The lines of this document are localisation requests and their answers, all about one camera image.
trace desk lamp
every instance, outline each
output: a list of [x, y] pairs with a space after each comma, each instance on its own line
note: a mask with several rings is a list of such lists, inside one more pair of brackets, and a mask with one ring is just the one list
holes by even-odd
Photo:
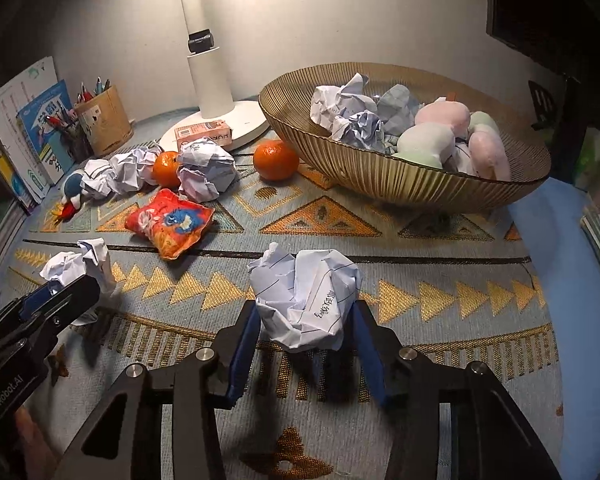
[[182, 0], [189, 33], [187, 62], [200, 111], [171, 127], [160, 140], [165, 150], [177, 151], [174, 129], [211, 120], [225, 121], [232, 131], [229, 151], [256, 139], [269, 127], [256, 101], [234, 101], [226, 78], [220, 49], [208, 28], [201, 0]]

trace black device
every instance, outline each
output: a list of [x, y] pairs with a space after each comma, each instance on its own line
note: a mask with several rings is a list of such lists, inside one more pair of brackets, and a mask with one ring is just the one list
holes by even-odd
[[20, 475], [24, 464], [13, 413], [48, 375], [45, 359], [60, 331], [100, 297], [98, 282], [91, 276], [82, 276], [59, 292], [55, 287], [49, 282], [0, 311], [0, 460], [4, 458]]
[[364, 301], [350, 313], [371, 396], [395, 421], [386, 480], [434, 480], [440, 403], [451, 405], [454, 480], [559, 480], [531, 425], [483, 362], [439, 365], [378, 326]]
[[[0, 312], [0, 453], [7, 459], [17, 459], [8, 449], [14, 431], [5, 431], [13, 412], [46, 377], [44, 359], [58, 333], [99, 292], [96, 280], [83, 276], [55, 295], [47, 284]], [[436, 478], [440, 402], [452, 405], [456, 480], [560, 478], [486, 364], [474, 361], [464, 370], [434, 364], [378, 326], [365, 301], [353, 304], [347, 323], [369, 392], [395, 421], [385, 478]], [[242, 395], [259, 333], [255, 302], [247, 301], [208, 348], [169, 367], [127, 366], [76, 434], [54, 480], [159, 480], [165, 404], [173, 405], [174, 478], [223, 480], [214, 410], [230, 410]], [[23, 468], [14, 470], [23, 478]]]
[[131, 364], [69, 444], [54, 480], [160, 480], [162, 406], [172, 404], [173, 477], [224, 479], [214, 410], [242, 396], [260, 335], [255, 301], [209, 348], [155, 370]]

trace red snack bag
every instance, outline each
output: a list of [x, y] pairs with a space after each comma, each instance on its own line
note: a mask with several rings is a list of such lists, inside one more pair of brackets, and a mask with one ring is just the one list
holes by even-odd
[[200, 240], [213, 214], [212, 208], [181, 200], [170, 189], [161, 189], [151, 202], [126, 218], [125, 227], [149, 238], [160, 257], [175, 260]]

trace mandarin orange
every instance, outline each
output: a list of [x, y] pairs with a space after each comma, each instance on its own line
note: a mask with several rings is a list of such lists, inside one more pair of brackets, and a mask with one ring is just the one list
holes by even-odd
[[178, 167], [180, 163], [176, 160], [178, 152], [162, 152], [155, 159], [152, 176], [154, 180], [163, 187], [178, 187]]
[[282, 140], [264, 140], [253, 153], [253, 166], [265, 180], [285, 180], [298, 169], [300, 158]]

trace metal screw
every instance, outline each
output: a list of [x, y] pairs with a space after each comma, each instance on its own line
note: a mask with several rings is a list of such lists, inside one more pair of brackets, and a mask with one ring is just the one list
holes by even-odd
[[474, 361], [469, 365], [469, 368], [471, 368], [473, 373], [478, 375], [487, 373], [487, 370], [489, 369], [488, 366], [481, 361]]
[[199, 361], [209, 361], [209, 359], [213, 359], [216, 353], [209, 347], [201, 348], [196, 352], [196, 358]]
[[129, 365], [126, 367], [125, 374], [127, 377], [138, 377], [139, 375], [142, 375], [142, 365], [139, 365], [138, 363]]
[[404, 359], [405, 361], [412, 361], [418, 356], [418, 352], [410, 346], [403, 346], [402, 348], [400, 348], [398, 355], [401, 359]]

